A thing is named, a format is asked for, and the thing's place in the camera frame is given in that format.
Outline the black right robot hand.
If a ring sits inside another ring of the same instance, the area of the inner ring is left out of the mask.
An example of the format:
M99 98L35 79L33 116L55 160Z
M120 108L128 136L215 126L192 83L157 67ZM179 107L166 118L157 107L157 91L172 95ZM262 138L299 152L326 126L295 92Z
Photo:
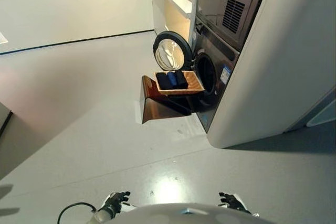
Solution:
M237 194L227 194L225 192L219 192L218 194L220 197L219 207L230 208L251 215L251 212L246 208L243 201Z

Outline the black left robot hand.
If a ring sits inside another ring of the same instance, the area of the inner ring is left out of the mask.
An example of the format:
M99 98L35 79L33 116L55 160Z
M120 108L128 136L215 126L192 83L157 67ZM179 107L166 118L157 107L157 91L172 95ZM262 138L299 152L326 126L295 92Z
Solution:
M121 212L122 203L129 200L131 193L129 191L112 192L103 203L100 210L104 210L112 217Z

